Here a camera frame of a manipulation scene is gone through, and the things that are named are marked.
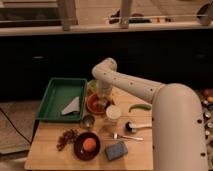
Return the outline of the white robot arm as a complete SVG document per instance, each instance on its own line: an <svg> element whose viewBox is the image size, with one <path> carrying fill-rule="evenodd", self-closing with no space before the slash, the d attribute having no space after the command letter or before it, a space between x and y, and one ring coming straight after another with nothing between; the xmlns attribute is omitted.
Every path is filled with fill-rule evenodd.
<svg viewBox="0 0 213 171"><path fill-rule="evenodd" d="M92 75L152 105L153 171L208 171L202 106L194 90L119 73L112 58L95 65Z"/></svg>

